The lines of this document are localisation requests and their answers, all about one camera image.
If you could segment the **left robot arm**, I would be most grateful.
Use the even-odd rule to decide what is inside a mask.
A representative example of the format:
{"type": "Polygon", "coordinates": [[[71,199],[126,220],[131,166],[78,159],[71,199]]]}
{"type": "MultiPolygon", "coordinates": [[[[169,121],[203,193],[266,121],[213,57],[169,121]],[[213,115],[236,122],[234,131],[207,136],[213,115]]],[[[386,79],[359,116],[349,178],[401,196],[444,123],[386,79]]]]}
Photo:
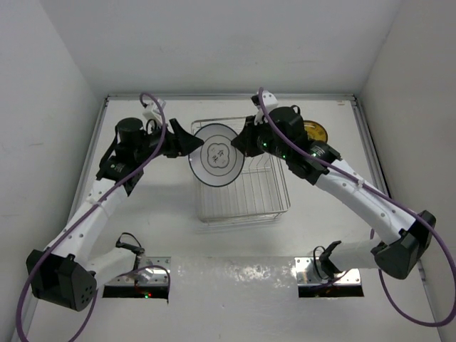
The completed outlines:
{"type": "Polygon", "coordinates": [[[143,248],[118,242],[107,254],[90,259],[95,241],[150,159],[187,156],[203,144],[175,119],[157,124],[151,132],[138,118],[119,121],[83,204],[45,250],[33,250],[26,260],[33,296],[82,311],[99,288],[132,271],[143,248]]]}

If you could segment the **white black ringed plate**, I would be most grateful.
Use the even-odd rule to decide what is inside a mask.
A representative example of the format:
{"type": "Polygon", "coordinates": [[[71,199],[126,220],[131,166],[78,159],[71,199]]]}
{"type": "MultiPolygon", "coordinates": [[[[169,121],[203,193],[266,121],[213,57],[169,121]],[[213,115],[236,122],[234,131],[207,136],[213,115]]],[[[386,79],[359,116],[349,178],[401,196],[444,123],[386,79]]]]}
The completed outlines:
{"type": "Polygon", "coordinates": [[[203,141],[188,157],[196,179],[209,187],[233,183],[244,167],[244,155],[232,146],[238,134],[227,125],[212,123],[200,128],[195,137],[203,141]]]}

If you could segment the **yellow brown plate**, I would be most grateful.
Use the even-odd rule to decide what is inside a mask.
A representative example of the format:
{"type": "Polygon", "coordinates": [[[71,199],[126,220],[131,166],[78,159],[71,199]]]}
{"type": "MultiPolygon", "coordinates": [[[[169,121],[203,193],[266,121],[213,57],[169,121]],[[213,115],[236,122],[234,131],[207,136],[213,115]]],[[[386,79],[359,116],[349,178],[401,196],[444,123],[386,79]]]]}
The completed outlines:
{"type": "Polygon", "coordinates": [[[312,120],[305,120],[304,130],[306,131],[309,139],[322,141],[324,143],[328,142],[328,133],[320,123],[312,120]]]}

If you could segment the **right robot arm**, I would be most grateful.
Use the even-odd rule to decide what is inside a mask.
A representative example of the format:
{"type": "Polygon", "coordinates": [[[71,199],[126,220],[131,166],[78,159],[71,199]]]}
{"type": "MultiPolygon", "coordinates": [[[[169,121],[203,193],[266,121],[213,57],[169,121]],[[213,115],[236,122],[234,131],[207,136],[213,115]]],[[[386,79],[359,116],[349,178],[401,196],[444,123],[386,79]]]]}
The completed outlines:
{"type": "Polygon", "coordinates": [[[435,226],[435,216],[424,210],[414,217],[369,192],[370,183],[357,175],[338,151],[308,136],[295,105],[275,108],[269,116],[306,156],[289,147],[265,120],[256,123],[253,115],[246,117],[232,146],[245,157],[268,153],[281,158],[297,177],[345,204],[379,238],[377,242],[332,242],[317,261],[318,272],[332,279],[350,269],[380,269],[395,279],[405,279],[430,245],[432,237],[426,225],[435,226]]]}

